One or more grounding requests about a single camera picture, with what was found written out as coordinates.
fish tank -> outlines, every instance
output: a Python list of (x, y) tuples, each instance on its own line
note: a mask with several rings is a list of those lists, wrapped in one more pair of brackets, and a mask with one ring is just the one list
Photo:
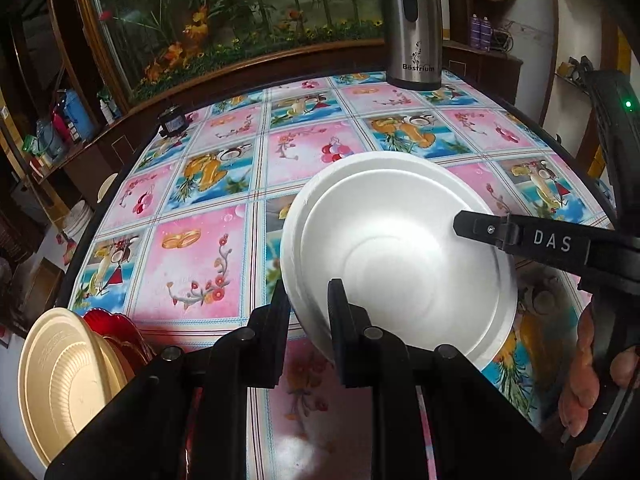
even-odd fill
[(132, 103), (245, 59), (381, 38), (380, 0), (92, 0)]

table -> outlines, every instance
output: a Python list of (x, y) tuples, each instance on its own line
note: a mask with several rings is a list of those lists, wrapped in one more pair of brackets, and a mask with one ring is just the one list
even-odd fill
[[(296, 193), (327, 165), (370, 150), (443, 165), (496, 214), (608, 226), (602, 202), (553, 142), (453, 74), (443, 74), (443, 85), (413, 92), (388, 85), (383, 72), (356, 73), (274, 86), (191, 113), (182, 137), (155, 136), (124, 179), (69, 307), (123, 312), (156, 346), (210, 346), (269, 302)], [(555, 411), (589, 295), (565, 272), (528, 261), (516, 268), (513, 330), (482, 373), (539, 428)], [(294, 314), (285, 359), (276, 389), (249, 392), (249, 478), (368, 479), (370, 392), (340, 386)], [(499, 466), (499, 450), (491, 459)]]

screw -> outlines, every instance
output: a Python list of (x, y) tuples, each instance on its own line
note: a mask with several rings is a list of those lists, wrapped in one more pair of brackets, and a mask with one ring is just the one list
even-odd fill
[(160, 354), (162, 359), (165, 361), (175, 361), (180, 355), (182, 355), (182, 350), (177, 346), (168, 346), (162, 353)]
[(456, 350), (455, 346), (444, 344), (438, 346), (438, 353), (445, 359), (452, 359), (458, 355), (458, 350)]
[(368, 326), (364, 329), (364, 337), (367, 339), (380, 339), (383, 332), (377, 326)]
[(255, 332), (247, 326), (243, 326), (236, 331), (236, 337), (240, 341), (249, 341), (249, 339), (253, 339), (254, 336)]

stack of plates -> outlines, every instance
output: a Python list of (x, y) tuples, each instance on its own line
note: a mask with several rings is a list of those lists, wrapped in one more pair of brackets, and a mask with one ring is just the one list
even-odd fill
[(79, 242), (93, 214), (94, 212), (89, 205), (84, 200), (81, 200), (65, 216), (62, 229), (69, 238)]
[(303, 187), (280, 265), (300, 324), (327, 358), (327, 285), (341, 278), (349, 302), (406, 344), (452, 344), (479, 369), (491, 362), (516, 312), (513, 261), (456, 236), (460, 210), (492, 213), (450, 171), (404, 153), (351, 155)]
[(27, 436), (48, 466), (134, 376), (120, 348), (77, 314), (54, 308), (34, 323), (18, 366)]

patterned tablecloth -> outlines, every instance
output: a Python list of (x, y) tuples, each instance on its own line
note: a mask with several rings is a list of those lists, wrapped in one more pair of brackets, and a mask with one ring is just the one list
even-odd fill
[[(292, 200), (314, 174), (353, 153), (428, 158), (496, 214), (608, 224), (549, 146), (450, 73), (436, 92), (397, 89), (381, 72), (302, 80), (191, 119), (181, 138), (157, 136), (120, 187), (70, 304), (79, 314), (123, 312), (158, 346), (210, 346), (267, 304)], [(555, 410), (589, 295), (565, 272), (517, 267), (513, 330), (483, 373), (539, 427)], [(370, 392), (341, 387), (292, 314), (279, 386), (249, 392), (249, 477), (368, 479), (370, 417)], [(426, 444), (432, 456), (427, 430)]]

